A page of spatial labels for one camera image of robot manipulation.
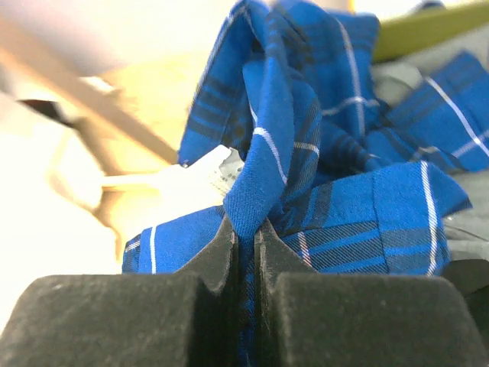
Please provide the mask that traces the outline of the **blue plaid shirt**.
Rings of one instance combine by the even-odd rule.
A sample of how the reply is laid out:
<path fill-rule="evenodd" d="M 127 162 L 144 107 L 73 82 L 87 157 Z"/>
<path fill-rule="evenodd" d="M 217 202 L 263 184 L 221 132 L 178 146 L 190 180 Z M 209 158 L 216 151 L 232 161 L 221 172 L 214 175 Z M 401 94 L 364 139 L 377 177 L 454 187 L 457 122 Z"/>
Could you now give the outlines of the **blue plaid shirt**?
<path fill-rule="evenodd" d="M 265 220 L 321 273 L 438 275 L 442 221 L 470 207 L 453 180 L 488 168 L 488 35 L 374 67 L 373 15 L 241 1 L 224 21 L 189 111 L 178 163 L 214 148 L 243 171 L 222 204 L 144 229 L 125 273 L 173 273 L 228 218 L 244 293 L 238 361 L 257 365 L 254 235 Z"/>

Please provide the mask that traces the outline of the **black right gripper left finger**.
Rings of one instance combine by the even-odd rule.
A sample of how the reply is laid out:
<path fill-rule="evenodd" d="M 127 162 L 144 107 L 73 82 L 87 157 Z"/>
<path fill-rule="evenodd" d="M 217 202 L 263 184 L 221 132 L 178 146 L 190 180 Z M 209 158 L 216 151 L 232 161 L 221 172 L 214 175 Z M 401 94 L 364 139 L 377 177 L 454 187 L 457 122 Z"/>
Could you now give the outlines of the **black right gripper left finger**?
<path fill-rule="evenodd" d="M 52 275 L 19 297 L 3 366 L 235 366 L 238 239 L 224 219 L 173 274 Z"/>

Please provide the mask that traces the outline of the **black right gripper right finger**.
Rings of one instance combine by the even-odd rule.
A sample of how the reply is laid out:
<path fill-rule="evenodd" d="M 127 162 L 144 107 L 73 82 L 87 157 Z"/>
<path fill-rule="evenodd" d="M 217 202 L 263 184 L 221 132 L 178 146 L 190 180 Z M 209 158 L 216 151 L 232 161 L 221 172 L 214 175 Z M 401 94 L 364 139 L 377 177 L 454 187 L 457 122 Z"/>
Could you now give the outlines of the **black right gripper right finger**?
<path fill-rule="evenodd" d="M 486 366 L 444 278 L 320 274 L 265 222 L 254 238 L 259 366 Z"/>

